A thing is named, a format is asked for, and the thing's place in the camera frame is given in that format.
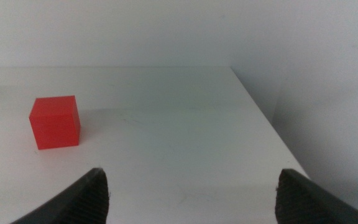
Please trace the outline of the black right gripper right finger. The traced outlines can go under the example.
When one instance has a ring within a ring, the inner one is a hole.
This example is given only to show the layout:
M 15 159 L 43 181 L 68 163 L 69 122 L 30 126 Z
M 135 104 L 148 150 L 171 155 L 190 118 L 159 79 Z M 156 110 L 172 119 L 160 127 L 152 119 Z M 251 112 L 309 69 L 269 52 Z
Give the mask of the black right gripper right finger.
M 358 209 L 294 169 L 283 169 L 276 189 L 279 224 L 358 224 Z

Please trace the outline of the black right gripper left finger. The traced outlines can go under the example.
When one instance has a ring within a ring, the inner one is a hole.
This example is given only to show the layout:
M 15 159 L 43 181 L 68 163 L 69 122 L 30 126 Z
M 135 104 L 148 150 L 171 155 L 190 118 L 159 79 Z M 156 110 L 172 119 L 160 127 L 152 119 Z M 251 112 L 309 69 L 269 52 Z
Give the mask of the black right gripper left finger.
M 93 168 L 54 198 L 15 221 L 21 224 L 105 224 L 109 211 L 106 173 Z

